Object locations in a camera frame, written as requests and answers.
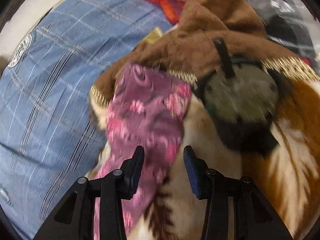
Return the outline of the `blue plaid pillow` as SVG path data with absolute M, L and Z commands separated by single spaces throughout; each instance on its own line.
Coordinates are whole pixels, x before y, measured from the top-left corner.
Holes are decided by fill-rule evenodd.
M 144 0 L 66 0 L 19 47 L 1 77 L 1 206 L 32 239 L 106 138 L 89 121 L 98 76 L 153 28 L 170 23 Z

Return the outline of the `beige leaf print blanket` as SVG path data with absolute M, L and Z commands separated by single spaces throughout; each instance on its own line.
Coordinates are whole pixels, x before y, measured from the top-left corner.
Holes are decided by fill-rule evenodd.
M 319 76 L 269 41 L 245 0 L 187 0 L 175 30 L 101 74 L 89 106 L 107 142 L 90 178 L 145 152 L 122 202 L 128 239 L 319 239 Z

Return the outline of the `purple floral shirt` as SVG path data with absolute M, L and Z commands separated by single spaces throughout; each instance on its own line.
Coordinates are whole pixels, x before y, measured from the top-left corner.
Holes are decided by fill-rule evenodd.
M 181 79 L 138 64 L 124 65 L 106 110 L 106 150 L 95 178 L 120 168 L 137 146 L 144 148 L 137 192 L 122 201 L 126 233 L 137 224 L 175 162 L 190 99 L 190 85 Z

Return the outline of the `clear plastic bag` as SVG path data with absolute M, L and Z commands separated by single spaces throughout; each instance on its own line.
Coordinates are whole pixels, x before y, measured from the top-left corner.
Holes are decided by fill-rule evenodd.
M 319 64 L 319 20 L 302 0 L 245 0 L 262 19 L 268 39 Z

